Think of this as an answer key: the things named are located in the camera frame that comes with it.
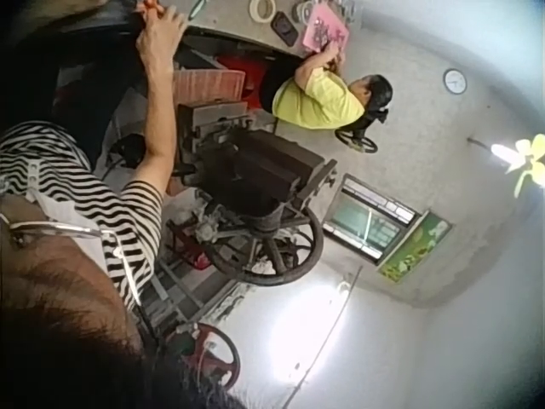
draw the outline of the phone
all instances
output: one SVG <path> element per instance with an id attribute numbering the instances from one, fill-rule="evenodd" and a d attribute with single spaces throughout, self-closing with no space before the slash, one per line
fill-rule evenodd
<path id="1" fill-rule="evenodd" d="M 272 19 L 271 28 L 280 38 L 282 38 L 282 41 L 284 41 L 288 47 L 293 47 L 295 45 L 295 42 L 299 37 L 299 32 L 286 13 L 278 11 Z"/>

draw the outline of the wall clock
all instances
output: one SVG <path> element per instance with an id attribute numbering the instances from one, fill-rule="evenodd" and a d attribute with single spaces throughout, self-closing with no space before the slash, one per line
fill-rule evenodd
<path id="1" fill-rule="evenodd" d="M 449 69 L 443 76 L 445 87 L 454 95 L 461 95 L 468 89 L 466 76 L 459 70 Z"/>

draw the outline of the metal machine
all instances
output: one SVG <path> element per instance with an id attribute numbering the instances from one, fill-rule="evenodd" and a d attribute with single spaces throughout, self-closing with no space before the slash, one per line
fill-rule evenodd
<path id="1" fill-rule="evenodd" d="M 309 209 L 336 161 L 265 130 L 250 130 L 244 102 L 178 108 L 179 163 L 200 205 L 184 223 L 232 279 L 282 285 L 299 279 L 324 248 Z"/>

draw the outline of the pink paper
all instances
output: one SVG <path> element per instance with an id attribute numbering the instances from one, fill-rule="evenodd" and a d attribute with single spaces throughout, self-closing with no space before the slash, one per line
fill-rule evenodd
<path id="1" fill-rule="evenodd" d="M 344 22 L 327 4 L 321 3 L 314 6 L 308 20 L 303 45 L 319 53 L 327 43 L 335 41 L 339 43 L 341 49 L 344 49 L 347 45 L 348 36 L 348 29 Z"/>

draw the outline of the green poster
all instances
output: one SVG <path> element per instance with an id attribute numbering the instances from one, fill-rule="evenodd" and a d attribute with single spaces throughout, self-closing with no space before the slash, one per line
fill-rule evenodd
<path id="1" fill-rule="evenodd" d="M 427 213 L 415 231 L 379 268 L 379 273 L 398 283 L 435 248 L 452 226 Z"/>

